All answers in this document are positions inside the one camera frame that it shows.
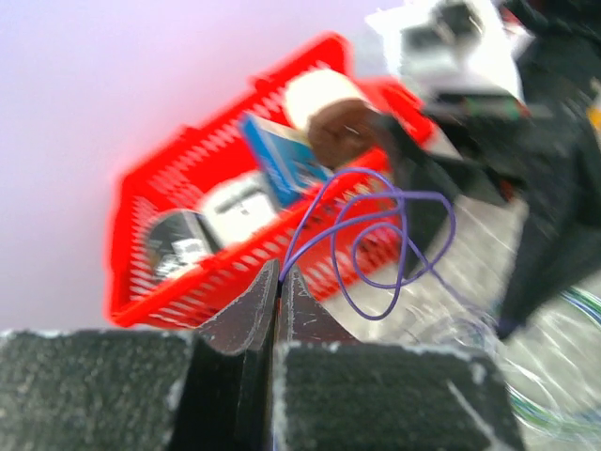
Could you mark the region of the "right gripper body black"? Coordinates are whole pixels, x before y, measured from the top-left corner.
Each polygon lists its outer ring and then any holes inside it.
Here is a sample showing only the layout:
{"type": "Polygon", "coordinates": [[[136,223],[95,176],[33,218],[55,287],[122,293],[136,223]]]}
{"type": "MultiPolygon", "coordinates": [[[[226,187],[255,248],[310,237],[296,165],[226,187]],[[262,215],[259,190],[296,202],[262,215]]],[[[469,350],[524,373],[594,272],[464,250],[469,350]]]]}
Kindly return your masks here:
{"type": "Polygon", "coordinates": [[[600,4],[509,1],[532,33],[516,59],[522,101],[440,93],[424,114],[454,146],[532,198],[600,204],[600,4]]]}

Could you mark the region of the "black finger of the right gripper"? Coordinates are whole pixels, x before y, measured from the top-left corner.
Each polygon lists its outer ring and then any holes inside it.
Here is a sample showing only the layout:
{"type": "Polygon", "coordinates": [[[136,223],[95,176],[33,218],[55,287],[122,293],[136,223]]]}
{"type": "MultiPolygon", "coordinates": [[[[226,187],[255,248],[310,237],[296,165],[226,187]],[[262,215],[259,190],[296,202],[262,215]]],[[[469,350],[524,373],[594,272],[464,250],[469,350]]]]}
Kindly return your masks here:
{"type": "MultiPolygon", "coordinates": [[[[453,203],[474,179],[472,162],[426,152],[394,117],[375,118],[375,137],[387,153],[394,185],[404,191],[440,193],[453,203]]],[[[438,201],[410,200],[407,217],[409,237],[424,252],[445,223],[447,210],[438,201]]]]}
{"type": "Polygon", "coordinates": [[[496,333],[508,338],[549,298],[600,268],[597,143],[532,154],[525,162],[528,215],[496,333]]]}

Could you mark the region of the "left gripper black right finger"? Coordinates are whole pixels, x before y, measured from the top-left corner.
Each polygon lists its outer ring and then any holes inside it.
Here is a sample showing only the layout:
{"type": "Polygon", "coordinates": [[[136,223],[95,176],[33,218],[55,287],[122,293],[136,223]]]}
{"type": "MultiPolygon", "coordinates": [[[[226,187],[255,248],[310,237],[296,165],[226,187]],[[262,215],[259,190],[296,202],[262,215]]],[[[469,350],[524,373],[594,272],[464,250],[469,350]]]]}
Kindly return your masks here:
{"type": "Polygon", "coordinates": [[[277,450],[521,450],[501,372],[457,345],[363,343],[309,293],[282,285],[272,360],[277,450]]]}

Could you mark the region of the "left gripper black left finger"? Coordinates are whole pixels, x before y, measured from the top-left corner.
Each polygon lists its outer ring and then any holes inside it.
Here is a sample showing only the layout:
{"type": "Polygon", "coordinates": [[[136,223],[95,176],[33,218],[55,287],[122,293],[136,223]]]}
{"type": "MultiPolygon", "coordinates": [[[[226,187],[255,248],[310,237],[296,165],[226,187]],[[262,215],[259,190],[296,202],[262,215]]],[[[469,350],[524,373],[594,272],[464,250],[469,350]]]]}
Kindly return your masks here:
{"type": "Polygon", "coordinates": [[[280,265],[200,328],[4,331],[5,450],[268,450],[280,265]]]}

